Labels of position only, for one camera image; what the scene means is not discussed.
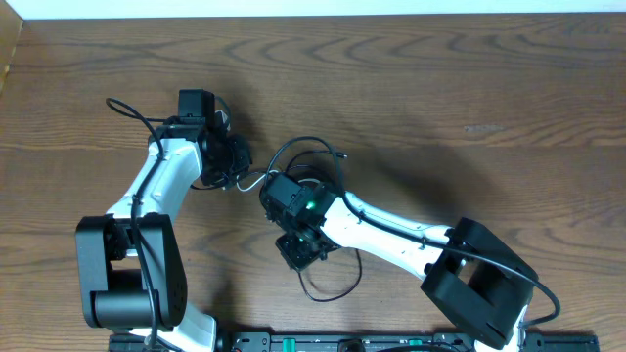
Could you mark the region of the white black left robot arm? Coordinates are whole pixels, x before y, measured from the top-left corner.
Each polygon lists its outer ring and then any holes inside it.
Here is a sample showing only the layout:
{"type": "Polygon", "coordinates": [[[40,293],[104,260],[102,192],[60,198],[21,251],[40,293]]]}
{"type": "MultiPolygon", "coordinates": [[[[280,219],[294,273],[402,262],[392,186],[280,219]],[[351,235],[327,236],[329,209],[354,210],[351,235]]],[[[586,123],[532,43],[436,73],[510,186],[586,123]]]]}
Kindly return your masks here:
{"type": "Polygon", "coordinates": [[[107,106],[150,132],[135,180],[105,214],[75,229],[84,319],[111,331],[111,351],[229,351],[231,335],[188,299],[173,225],[190,190],[229,190],[248,172],[246,139],[203,89],[183,89],[178,111],[146,118],[115,98],[107,106]]]}

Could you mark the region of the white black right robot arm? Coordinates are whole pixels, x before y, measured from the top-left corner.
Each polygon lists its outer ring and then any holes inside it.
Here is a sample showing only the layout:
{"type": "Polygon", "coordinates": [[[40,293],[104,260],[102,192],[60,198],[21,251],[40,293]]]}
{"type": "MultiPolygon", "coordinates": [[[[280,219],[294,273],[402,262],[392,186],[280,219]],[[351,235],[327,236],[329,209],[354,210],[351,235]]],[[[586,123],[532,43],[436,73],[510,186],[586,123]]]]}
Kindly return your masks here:
{"type": "Polygon", "coordinates": [[[538,276],[484,225],[430,225],[375,208],[332,183],[280,173],[260,193],[284,234],[276,246],[302,272],[340,248],[369,252],[421,280],[421,289],[479,351],[516,351],[538,276]]]}

